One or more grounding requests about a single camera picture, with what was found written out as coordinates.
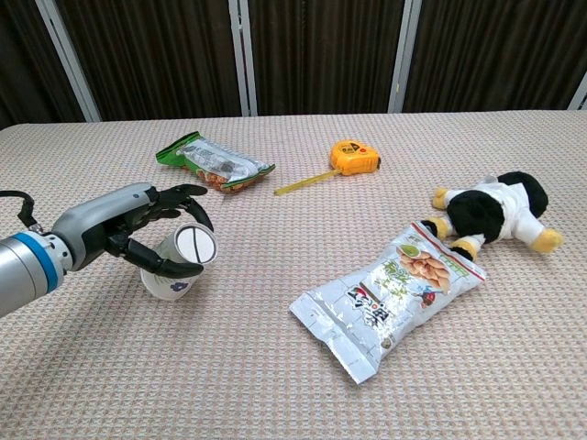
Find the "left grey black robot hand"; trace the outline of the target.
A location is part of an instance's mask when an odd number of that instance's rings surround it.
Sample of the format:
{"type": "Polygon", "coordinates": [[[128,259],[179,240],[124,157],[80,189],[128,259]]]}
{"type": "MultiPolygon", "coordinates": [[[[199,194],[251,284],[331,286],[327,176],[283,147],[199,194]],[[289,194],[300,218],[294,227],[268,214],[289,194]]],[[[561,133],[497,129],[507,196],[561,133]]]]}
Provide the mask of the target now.
{"type": "Polygon", "coordinates": [[[73,271],[85,268],[107,252],[165,278],[198,276],[204,270],[202,264],[164,258],[131,235],[151,221],[177,218],[182,211],[212,230],[209,216],[194,199],[206,193],[205,187],[190,183],[164,191],[148,182],[129,184],[68,209],[56,220],[51,233],[70,250],[73,271]]]}

